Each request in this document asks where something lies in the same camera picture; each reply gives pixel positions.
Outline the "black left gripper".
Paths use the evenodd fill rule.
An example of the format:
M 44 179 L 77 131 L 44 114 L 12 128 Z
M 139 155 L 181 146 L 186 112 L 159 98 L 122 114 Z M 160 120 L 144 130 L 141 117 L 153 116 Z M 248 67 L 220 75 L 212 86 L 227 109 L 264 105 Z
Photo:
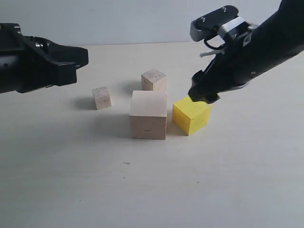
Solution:
M 45 63 L 41 52 L 57 63 Z M 76 69 L 89 63 L 88 50 L 24 36 L 18 23 L 0 24 L 0 92 L 27 93 L 77 82 Z

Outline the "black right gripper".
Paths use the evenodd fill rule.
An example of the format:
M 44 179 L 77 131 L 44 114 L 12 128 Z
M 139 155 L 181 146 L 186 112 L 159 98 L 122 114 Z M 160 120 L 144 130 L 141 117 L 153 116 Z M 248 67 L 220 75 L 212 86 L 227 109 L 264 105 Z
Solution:
M 260 24 L 244 47 L 235 44 L 217 55 L 205 72 L 191 78 L 193 102 L 213 104 L 217 93 L 242 86 L 304 50 L 304 2 L 283 0 L 278 10 Z

